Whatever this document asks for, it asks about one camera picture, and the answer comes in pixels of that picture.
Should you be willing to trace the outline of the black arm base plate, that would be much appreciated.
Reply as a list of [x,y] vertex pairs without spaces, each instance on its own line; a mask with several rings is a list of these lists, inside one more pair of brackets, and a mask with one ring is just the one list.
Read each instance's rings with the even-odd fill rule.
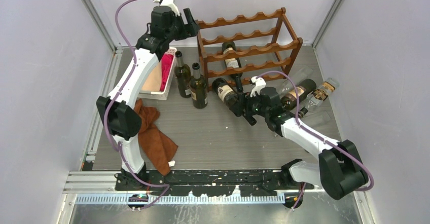
[[227,197],[238,189],[242,197],[273,196],[277,191],[296,191],[301,184],[288,180],[282,170],[172,170],[163,176],[156,170],[143,177],[149,185],[137,181],[130,173],[114,175],[117,191],[144,191],[153,196]]

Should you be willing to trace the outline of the dark bottle white label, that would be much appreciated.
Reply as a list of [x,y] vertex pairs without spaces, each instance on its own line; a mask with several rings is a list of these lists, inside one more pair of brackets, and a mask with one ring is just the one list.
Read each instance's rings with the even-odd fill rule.
[[[229,51],[236,51],[235,43],[233,41],[222,43],[222,50],[224,54],[226,54]],[[239,58],[225,59],[225,66],[226,68],[228,67],[242,68]],[[229,77],[235,81],[238,92],[243,92],[241,76],[242,76],[242,73],[235,73],[235,74],[229,75]]]

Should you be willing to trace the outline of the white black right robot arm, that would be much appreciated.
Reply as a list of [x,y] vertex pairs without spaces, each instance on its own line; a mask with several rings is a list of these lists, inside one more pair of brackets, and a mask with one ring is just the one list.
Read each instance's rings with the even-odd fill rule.
[[251,125],[257,122],[255,115],[263,117],[271,131],[293,141],[317,159],[316,164],[301,159],[285,164],[281,181],[286,188],[294,189],[300,182],[310,183],[339,200],[370,182],[370,174],[352,141],[338,141],[307,126],[282,108],[275,88],[265,87],[255,94],[240,92],[231,111]]

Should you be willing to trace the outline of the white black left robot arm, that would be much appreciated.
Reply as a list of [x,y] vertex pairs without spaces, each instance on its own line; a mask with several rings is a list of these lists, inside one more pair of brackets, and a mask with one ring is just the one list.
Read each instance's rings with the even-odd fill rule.
[[138,39],[122,78],[108,96],[99,96],[96,102],[105,134],[120,153],[122,167],[117,181],[126,190],[142,190],[148,183],[137,137],[142,125],[141,117],[134,111],[137,96],[151,71],[170,50],[170,43],[196,36],[199,31],[190,9],[185,8],[184,14],[187,23],[172,0],[162,0],[155,6],[149,31]]

